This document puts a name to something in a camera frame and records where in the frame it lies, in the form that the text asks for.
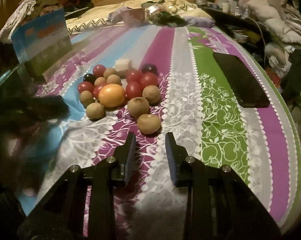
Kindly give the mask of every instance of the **blue box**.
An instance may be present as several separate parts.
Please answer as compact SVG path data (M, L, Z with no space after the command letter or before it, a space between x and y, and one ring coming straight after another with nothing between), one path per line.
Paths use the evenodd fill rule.
M64 10L50 12L18 27L12 35L12 44L30 76L42 80L43 73L72 49Z

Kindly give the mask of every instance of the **cable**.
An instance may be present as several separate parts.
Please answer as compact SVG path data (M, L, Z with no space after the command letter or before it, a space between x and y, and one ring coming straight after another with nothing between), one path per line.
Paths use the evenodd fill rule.
M266 68L266 54L265 54L265 48L266 48L266 43L265 43L265 40L264 40L264 36L263 36L263 32L261 31L261 28L258 24L258 22L256 22L254 19L252 19L251 17L248 17L249 19L251 19L253 22L256 23L259 31L260 31L260 35L261 35L261 39L263 40L263 43L264 43L264 67Z

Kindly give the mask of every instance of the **screw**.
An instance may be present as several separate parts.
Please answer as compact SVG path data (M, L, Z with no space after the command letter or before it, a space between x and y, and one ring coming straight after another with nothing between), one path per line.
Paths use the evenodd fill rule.
M189 164L192 164L192 163L195 161L195 158L192 157L192 156L187 156L187 157L185 158L185 161L186 161L187 163L189 163Z
M74 164L69 169L71 172L77 172L79 170L79 168L80 167L78 165Z
M221 167L221 169L222 169L224 172L230 172L230 171L231 171L231 167L228 166L228 165L223 165L223 166Z
M116 158L115 158L114 156L110 156L110 157L107 157L107 158L106 158L106 161L107 161L108 163L114 163L114 162L116 161Z

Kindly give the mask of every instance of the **zigzag pattern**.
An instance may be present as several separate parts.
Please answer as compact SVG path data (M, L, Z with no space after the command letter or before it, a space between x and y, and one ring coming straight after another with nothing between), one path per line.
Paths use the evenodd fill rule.
M183 6L178 7L176 10L172 11L173 14L177 14L178 10L181 9L183 11L187 11L188 7L196 9L196 5L194 4L184 4ZM79 26L75 25L73 28L67 28L68 33L71 35L73 32L80 32L81 29L89 29L90 27L97 27L97 26L107 26L110 25L111 22L108 20L108 18L100 18L96 22L95 20L89 21L86 23L81 23Z
M188 7L196 9L196 5L194 4L184 4L183 6L178 7L175 11L172 11L173 14L177 14L178 10L181 9L183 11L188 11Z
M92 27L97 27L97 26L100 26L100 25L106 26L109 23L111 23L111 22L108 20L108 18L100 18L100 19L98 19L97 22L95 22L95 20L91 20L91 21L88 22L88 24L82 23L79 26L75 25L73 28L71 28L71 29L67 28L67 29L68 29L68 33L72 34L74 31L80 32L81 29L88 29L91 26Z

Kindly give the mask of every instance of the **black smartphone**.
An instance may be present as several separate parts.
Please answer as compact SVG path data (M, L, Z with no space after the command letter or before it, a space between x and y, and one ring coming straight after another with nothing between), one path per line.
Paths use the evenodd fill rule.
M239 57L218 52L213 56L242 107L269 106L263 88Z

